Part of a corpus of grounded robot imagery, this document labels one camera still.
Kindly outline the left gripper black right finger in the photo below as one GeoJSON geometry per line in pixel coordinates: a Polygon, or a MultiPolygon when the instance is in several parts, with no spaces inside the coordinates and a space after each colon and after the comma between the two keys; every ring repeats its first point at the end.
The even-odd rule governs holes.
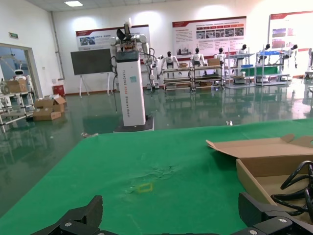
{"type": "Polygon", "coordinates": [[[311,235],[311,224],[295,219],[280,207],[260,203],[246,192],[239,193],[238,211],[246,228],[236,235],[311,235]]]}

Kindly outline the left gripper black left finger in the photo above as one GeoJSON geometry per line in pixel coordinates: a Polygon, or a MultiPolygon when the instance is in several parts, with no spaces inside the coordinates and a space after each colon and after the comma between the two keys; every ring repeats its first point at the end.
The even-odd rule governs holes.
{"type": "Polygon", "coordinates": [[[56,223],[35,235],[96,235],[103,217],[103,198],[96,195],[85,206],[68,210],[56,223]]]}

